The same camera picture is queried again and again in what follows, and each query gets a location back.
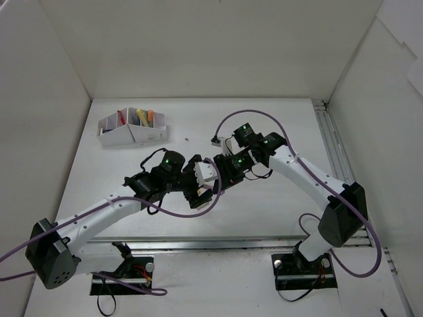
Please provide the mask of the orange translucent highlighter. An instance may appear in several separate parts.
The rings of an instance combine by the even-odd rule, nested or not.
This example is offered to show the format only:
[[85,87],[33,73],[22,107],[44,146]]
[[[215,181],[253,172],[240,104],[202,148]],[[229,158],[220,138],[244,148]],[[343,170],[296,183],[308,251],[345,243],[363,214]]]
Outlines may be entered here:
[[154,111],[152,110],[147,111],[147,123],[149,127],[154,126]]

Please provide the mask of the yellow highlighter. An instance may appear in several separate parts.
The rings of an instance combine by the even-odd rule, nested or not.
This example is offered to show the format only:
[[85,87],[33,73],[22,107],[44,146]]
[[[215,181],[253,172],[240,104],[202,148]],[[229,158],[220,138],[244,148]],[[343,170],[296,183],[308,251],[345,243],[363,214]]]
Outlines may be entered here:
[[142,125],[144,127],[147,127],[148,126],[148,121],[147,121],[147,118],[146,118],[143,110],[142,109],[137,109],[136,110],[136,114],[137,114],[137,116],[139,118],[140,125]]

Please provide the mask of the red ballpoint pen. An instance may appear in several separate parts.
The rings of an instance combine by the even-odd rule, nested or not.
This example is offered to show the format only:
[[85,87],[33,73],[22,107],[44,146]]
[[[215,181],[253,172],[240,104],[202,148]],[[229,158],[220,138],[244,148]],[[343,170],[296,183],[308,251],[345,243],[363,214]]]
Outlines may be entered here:
[[126,119],[125,119],[122,111],[121,110],[118,110],[117,113],[118,113],[118,117],[120,119],[121,124],[122,125],[126,125]]

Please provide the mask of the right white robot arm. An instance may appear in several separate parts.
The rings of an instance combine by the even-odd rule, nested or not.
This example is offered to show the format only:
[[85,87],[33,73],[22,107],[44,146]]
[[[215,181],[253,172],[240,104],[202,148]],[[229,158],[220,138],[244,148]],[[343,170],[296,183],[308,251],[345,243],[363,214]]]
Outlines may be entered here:
[[295,247],[292,263],[296,270],[309,271],[318,257],[343,246],[368,223],[364,188],[356,182],[348,185],[333,178],[299,156],[285,133],[263,135],[245,123],[232,133],[232,138],[240,151],[215,157],[223,188],[239,183],[245,172],[262,164],[293,182],[323,212],[317,229]]

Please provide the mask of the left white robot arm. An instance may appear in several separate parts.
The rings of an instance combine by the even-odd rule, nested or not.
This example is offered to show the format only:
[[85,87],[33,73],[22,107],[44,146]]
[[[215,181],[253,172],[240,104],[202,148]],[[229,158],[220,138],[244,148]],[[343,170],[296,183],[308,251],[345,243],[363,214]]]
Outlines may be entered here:
[[212,180],[220,190],[221,173],[212,160],[194,157],[186,162],[180,153],[167,151],[159,166],[125,178],[122,186],[90,209],[56,223],[38,221],[25,256],[47,289],[55,289],[74,275],[85,273],[112,272],[124,277],[132,270],[133,260],[126,246],[121,242],[88,246],[88,242],[147,207],[160,210],[158,201],[170,192],[182,192],[193,209],[217,201],[219,193],[211,189],[198,194]]

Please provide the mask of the beige eraser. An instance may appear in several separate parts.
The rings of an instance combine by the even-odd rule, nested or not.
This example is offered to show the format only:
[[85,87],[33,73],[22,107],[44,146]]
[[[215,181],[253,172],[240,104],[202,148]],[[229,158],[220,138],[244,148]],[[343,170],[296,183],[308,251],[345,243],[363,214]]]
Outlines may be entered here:
[[210,205],[211,205],[210,202],[204,203],[201,206],[197,207],[196,210],[201,211],[201,212],[204,211],[204,210],[207,211],[210,208]]

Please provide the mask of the white desk organizer container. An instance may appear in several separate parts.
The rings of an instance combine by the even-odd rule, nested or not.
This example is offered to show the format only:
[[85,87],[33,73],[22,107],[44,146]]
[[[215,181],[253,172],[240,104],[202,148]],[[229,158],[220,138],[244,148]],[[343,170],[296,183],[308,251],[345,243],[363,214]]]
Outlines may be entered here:
[[[141,108],[121,109],[126,125],[122,125],[117,111],[98,121],[97,139],[103,147],[115,147],[120,145],[144,144],[166,141],[169,138],[166,116],[154,111],[154,126],[144,127],[140,125],[136,110]],[[146,118],[147,111],[142,109]],[[98,136],[99,129],[111,129],[108,133]]]

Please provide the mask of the aluminium table rail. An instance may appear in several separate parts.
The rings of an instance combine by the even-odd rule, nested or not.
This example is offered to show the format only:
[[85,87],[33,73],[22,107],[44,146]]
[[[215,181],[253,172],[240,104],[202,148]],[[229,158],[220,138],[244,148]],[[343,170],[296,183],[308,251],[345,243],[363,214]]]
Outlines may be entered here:
[[135,252],[176,252],[205,250],[250,250],[293,248],[304,236],[253,236],[223,238],[123,239],[121,242]]

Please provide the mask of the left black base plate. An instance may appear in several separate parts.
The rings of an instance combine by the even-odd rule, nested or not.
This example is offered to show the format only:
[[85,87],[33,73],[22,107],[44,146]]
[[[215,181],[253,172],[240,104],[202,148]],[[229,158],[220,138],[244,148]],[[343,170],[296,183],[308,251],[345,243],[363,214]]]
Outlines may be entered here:
[[[153,270],[147,271],[146,267],[154,264],[153,256],[137,256],[130,264],[122,264],[115,271],[100,271],[101,274],[119,279],[122,282],[144,289],[151,289],[152,282],[148,282],[146,277],[153,278]],[[94,275],[91,280],[90,296],[103,296],[113,294],[117,296],[141,295],[133,289],[118,284],[115,281],[105,279]]]

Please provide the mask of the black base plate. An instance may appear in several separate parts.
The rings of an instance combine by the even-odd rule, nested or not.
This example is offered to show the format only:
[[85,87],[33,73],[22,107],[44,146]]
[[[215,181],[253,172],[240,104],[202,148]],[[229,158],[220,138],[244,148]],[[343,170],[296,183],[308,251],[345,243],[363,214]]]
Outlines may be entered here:
[[[146,277],[153,278],[153,270],[147,271],[146,267],[154,264],[153,256],[137,256],[130,264],[122,264],[115,271],[100,271],[101,274],[119,279],[122,282],[144,289],[151,289],[152,282],[148,282]],[[105,279],[94,275],[91,280],[90,296],[103,296],[113,294],[117,296],[141,295],[133,289],[118,284],[115,281]]]
[[272,254],[271,259],[277,291],[338,288],[329,253],[302,268],[294,262],[293,254]]

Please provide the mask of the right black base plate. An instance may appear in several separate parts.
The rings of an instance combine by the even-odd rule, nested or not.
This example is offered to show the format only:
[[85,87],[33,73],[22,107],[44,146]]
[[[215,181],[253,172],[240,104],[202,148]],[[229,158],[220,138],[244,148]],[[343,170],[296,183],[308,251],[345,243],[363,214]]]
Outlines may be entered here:
[[302,268],[294,262],[293,254],[272,254],[271,259],[277,291],[338,288],[329,253]]

